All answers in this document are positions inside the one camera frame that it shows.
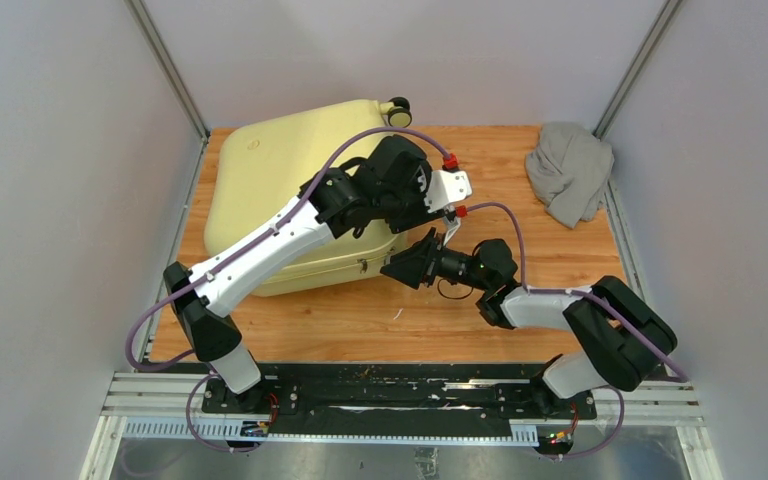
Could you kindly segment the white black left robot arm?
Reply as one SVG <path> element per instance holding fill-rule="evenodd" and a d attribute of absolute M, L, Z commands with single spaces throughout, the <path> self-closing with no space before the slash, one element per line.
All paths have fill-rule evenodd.
<path fill-rule="evenodd" d="M 228 389 L 243 413 L 266 400 L 263 374 L 231 318 L 232 311 L 283 267 L 348 233 L 360 236 L 375 220 L 412 227 L 438 216 L 428 192 L 433 169 L 405 131 L 384 136 L 372 152 L 343 164 L 353 136 L 269 220 L 214 257 L 162 273 L 167 305 L 196 358 Z"/>

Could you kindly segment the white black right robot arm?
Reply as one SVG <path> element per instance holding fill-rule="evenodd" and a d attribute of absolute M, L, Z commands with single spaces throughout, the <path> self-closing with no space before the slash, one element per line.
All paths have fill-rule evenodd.
<path fill-rule="evenodd" d="M 580 351 L 547 361 L 522 396 L 544 417 L 558 416 L 576 395 L 597 387 L 634 391 L 678 345 L 673 329 L 615 276 L 580 288 L 532 288 L 516 279 L 517 271 L 502 239 L 482 241 L 467 254 L 447 248 L 434 231 L 380 270 L 413 289 L 446 280 L 478 290 L 476 307 L 494 327 L 571 332 Z"/>

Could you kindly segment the cream suitcase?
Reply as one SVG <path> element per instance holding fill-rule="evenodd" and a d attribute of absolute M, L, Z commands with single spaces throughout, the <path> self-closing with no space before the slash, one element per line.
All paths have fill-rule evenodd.
<path fill-rule="evenodd" d="M 231 133 L 219 151 L 203 234 L 207 253 L 221 253 L 278 213 L 347 139 L 387 125 L 394 106 L 391 101 L 351 100 Z M 299 257 L 253 293 L 270 297 L 371 278 L 406 246 L 406 234 L 393 234 L 376 220 L 358 239 L 346 234 Z"/>

